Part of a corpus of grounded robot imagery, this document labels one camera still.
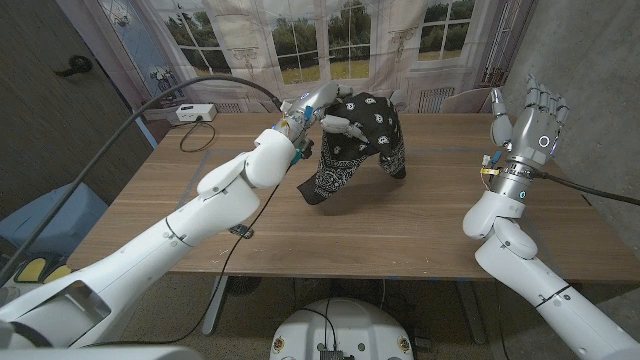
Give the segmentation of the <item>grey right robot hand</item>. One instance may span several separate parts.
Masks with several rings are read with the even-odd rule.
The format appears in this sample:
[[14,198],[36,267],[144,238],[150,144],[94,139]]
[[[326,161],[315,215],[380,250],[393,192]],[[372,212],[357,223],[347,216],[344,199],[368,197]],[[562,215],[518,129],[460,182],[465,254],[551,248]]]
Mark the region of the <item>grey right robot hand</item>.
[[503,196],[523,202],[534,173],[541,171],[559,148],[569,113],[565,99],[533,75],[527,77],[526,86],[524,110],[515,122],[510,121],[502,92],[497,88],[490,91],[494,114],[490,139],[506,150],[506,164],[484,192],[484,200]]

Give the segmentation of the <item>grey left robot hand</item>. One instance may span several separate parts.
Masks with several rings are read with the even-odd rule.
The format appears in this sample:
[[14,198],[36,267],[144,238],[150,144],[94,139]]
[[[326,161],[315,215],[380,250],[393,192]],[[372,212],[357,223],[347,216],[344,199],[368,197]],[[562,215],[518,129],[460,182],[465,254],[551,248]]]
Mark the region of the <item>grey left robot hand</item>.
[[283,117],[273,129],[285,135],[297,148],[309,143],[308,130],[316,123],[328,133],[346,134],[368,143],[363,132],[348,119],[327,114],[329,107],[352,94],[352,87],[329,82],[292,103],[283,103]]

